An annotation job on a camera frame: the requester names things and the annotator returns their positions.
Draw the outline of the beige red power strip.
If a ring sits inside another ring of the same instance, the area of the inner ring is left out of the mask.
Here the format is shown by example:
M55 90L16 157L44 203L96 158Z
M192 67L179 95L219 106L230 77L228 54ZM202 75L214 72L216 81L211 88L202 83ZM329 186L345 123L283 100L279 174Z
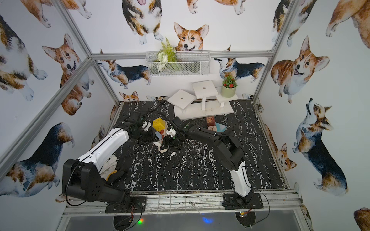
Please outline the beige red power strip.
M158 140L156 140L155 142L153 142L153 144L158 147L158 150L159 150L160 153L165 153L168 150L168 148L165 148L164 147L164 138L167 135L166 134L166 131L167 131L167 129L162 130L162 131L159 132L160 134L163 135L163 139L162 140L159 140L158 137L155 135L155 138L157 138Z

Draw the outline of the light blue plug adapter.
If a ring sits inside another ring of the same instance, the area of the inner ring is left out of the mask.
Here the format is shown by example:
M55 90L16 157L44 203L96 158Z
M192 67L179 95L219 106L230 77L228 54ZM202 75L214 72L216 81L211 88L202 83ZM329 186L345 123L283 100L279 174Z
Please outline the light blue plug adapter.
M158 137L159 140L162 140L163 139L163 135L160 134L158 131L155 132L155 135Z

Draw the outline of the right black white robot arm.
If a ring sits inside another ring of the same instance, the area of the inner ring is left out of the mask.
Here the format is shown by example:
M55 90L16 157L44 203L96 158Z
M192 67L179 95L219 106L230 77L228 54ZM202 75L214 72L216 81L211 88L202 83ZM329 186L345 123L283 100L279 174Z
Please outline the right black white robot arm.
M163 138L160 149L181 150L185 140L199 141L212 147L216 159L232 176L236 201L245 205L251 201L254 189L246 172L246 151L238 138L229 135L229 131L211 131L176 117L170 121L170 129Z

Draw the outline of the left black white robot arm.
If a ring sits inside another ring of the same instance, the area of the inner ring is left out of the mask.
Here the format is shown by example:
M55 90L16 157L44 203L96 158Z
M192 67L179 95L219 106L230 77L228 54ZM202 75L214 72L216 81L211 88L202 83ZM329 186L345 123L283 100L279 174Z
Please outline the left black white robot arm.
M127 190L109 185L100 175L104 164L114 152L129 140L154 142L158 138L149 120L139 116L137 121L118 121L94 148L63 165L62 193L86 202L122 204L130 202Z

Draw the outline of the yellow cube plug adapter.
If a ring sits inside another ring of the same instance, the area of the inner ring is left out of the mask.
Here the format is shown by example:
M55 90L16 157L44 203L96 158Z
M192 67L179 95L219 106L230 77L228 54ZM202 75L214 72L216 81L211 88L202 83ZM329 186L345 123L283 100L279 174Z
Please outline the yellow cube plug adapter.
M163 120L162 118L157 118L157 119L153 120L152 127L158 132L160 132L162 130L165 130L166 129L166 121Z

